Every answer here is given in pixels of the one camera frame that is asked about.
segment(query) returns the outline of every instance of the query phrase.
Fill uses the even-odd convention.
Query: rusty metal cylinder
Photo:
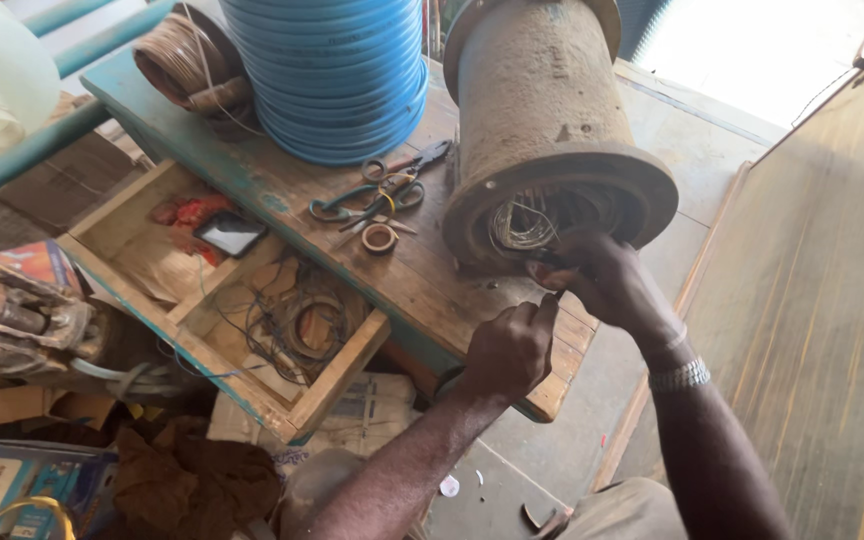
[[[525,251],[500,250],[489,233],[496,208],[517,194],[581,200],[581,212],[556,228],[598,220],[635,248],[672,220],[672,175],[636,148],[619,99],[619,38],[615,0],[472,0],[462,8],[443,67],[461,136],[442,234],[460,262],[522,274]]]

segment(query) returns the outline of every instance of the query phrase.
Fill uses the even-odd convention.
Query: man's hand
[[[475,328],[459,388],[500,398],[506,407],[527,396],[552,371],[552,331],[558,313],[558,300],[547,294],[541,306],[523,301]]]
[[[587,312],[628,332],[643,351],[682,332],[682,321],[629,244],[594,228],[573,229],[562,235],[556,255],[570,269],[540,269],[541,284],[572,291]]]

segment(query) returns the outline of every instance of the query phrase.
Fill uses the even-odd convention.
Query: silver watch strap
[[[702,361],[702,356],[672,371],[649,374],[649,388],[654,393],[679,392],[691,387],[707,384],[712,374]]]

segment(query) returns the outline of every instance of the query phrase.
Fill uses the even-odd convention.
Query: mobile phone
[[[268,232],[269,227],[264,224],[249,221],[235,212],[219,210],[199,225],[192,236],[230,257],[242,259]]]

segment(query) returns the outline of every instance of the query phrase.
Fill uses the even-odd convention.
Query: teal painted table
[[[155,161],[171,158],[267,222],[283,239],[335,272],[390,318],[391,338],[435,375],[461,365],[475,327],[503,309],[543,291],[529,279],[457,273],[442,240],[440,219],[450,196],[446,167],[422,171],[424,202],[395,219],[418,234],[402,234],[390,255],[375,257],[358,241],[339,249],[335,224],[308,214],[308,202],[328,200],[360,180],[357,167],[330,169],[284,153],[268,137],[241,143],[219,141],[198,115],[170,103],[142,77],[125,50],[90,69],[84,86],[102,100],[136,143]],[[390,156],[414,154],[452,139],[458,109],[433,63],[425,114],[406,144]],[[556,323],[553,373],[518,408],[537,422],[551,422],[594,336],[597,321],[571,295]]]

